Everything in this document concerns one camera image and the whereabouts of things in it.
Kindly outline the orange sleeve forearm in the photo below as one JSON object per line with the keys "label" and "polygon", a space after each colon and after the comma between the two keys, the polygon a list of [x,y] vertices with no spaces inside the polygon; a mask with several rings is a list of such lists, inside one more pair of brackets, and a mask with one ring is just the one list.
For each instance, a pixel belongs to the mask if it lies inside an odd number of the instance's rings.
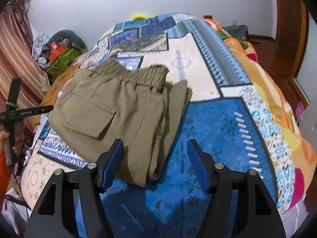
{"label": "orange sleeve forearm", "polygon": [[0,161],[0,207],[2,209],[4,197],[6,195],[8,184],[10,182],[10,178],[12,175],[12,168],[6,164],[6,159],[4,155],[1,153],[1,161]]}

